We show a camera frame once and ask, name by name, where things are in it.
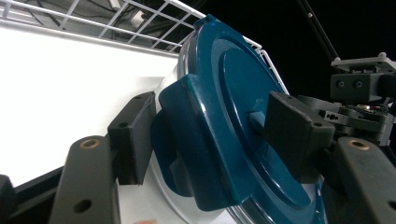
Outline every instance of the wire shelf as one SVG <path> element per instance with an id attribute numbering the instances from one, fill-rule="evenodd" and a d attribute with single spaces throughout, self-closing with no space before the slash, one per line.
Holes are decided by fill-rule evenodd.
<path id="1" fill-rule="evenodd" d="M 205 16 L 177 0 L 124 0 L 120 8 L 98 2 L 103 1 L 0 0 L 0 13 L 3 19 L 173 53 Z M 246 41 L 260 52 L 262 46 Z"/>

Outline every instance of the black clamp jaw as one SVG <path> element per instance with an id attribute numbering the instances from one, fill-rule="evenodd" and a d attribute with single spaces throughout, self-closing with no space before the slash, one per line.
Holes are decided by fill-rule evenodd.
<path id="1" fill-rule="evenodd" d="M 396 163 L 386 151 L 395 122 L 387 97 L 396 95 L 387 88 L 396 87 L 396 66 L 381 56 L 333 64 L 352 72 L 332 77 L 332 97 L 345 105 L 270 93 L 262 134 L 297 181 L 324 180 L 329 223 L 396 220 Z"/>

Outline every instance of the bolt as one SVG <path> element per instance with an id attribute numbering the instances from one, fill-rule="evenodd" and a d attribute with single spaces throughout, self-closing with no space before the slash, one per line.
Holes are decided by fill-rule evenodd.
<path id="1" fill-rule="evenodd" d="M 378 57 L 380 57 L 380 58 L 385 58 L 385 57 L 387 57 L 387 53 L 386 53 L 386 52 L 380 52 L 380 53 L 378 54 Z"/>

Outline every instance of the white wall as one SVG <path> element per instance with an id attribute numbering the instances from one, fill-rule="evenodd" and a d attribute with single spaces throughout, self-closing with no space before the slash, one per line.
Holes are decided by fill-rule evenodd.
<path id="1" fill-rule="evenodd" d="M 64 164 L 72 143 L 104 135 L 177 56 L 0 21 L 0 174 L 18 186 Z"/>

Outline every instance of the screw hole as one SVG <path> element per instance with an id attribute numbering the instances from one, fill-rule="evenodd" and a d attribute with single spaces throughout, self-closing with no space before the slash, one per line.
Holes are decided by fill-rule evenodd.
<path id="1" fill-rule="evenodd" d="M 396 202 L 390 201 L 390 202 L 389 202 L 389 206 L 390 206 L 393 210 L 396 210 Z"/>
<path id="2" fill-rule="evenodd" d="M 365 147 L 365 145 L 360 142 L 352 142 L 352 145 L 354 145 L 355 147 Z"/>
<path id="3" fill-rule="evenodd" d="M 356 81 L 353 83 L 353 86 L 354 86 L 355 88 L 361 88 L 361 87 L 363 86 L 363 83 L 362 83 L 360 80 L 356 80 Z"/>
<path id="4" fill-rule="evenodd" d="M 123 123 L 119 124 L 119 127 L 120 128 L 126 128 L 126 127 L 128 127 L 128 123 L 127 122 L 123 122 Z"/>
<path id="5" fill-rule="evenodd" d="M 352 147 L 355 147 L 355 148 L 360 149 L 360 150 L 367 150 L 367 149 L 370 148 L 370 147 L 367 146 L 366 144 L 364 144 L 364 143 L 362 143 L 362 142 L 359 142 L 359 141 L 356 141 L 356 140 L 351 140 L 351 141 L 349 141 L 349 144 L 350 144 Z"/>
<path id="6" fill-rule="evenodd" d="M 83 149 L 89 149 L 89 148 L 94 148 L 99 146 L 100 141 L 97 139 L 88 139 L 83 141 L 82 143 L 79 144 L 79 147 Z"/>
<path id="7" fill-rule="evenodd" d="M 345 83 L 344 83 L 343 81 L 341 81 L 341 80 L 338 80 L 338 81 L 335 83 L 335 85 L 337 85 L 338 88 L 343 88 L 344 85 L 345 85 Z"/>
<path id="8" fill-rule="evenodd" d="M 90 209 L 91 206 L 92 206 L 91 200 L 82 200 L 81 202 L 76 203 L 76 205 L 73 207 L 73 211 L 75 213 L 83 213 L 88 209 Z"/>

